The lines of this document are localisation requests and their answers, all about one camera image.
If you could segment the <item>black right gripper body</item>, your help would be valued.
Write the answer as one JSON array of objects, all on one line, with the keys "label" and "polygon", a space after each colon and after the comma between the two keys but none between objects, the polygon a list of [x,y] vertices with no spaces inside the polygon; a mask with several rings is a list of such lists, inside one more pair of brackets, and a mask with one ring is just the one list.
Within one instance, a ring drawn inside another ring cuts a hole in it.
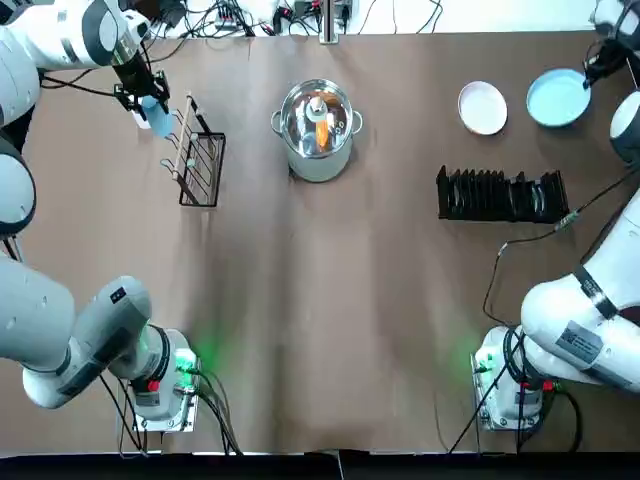
[{"label": "black right gripper body", "polygon": [[596,52],[589,59],[591,75],[611,75],[621,69],[631,51],[622,43],[605,39],[596,42]]}]

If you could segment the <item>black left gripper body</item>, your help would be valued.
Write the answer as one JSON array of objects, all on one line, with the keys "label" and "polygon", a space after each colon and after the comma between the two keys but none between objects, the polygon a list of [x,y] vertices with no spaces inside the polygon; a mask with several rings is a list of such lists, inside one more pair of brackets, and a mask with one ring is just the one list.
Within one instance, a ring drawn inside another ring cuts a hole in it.
[{"label": "black left gripper body", "polygon": [[114,90],[136,97],[152,96],[155,93],[154,76],[141,55],[134,55],[127,62],[114,65],[118,77]]}]

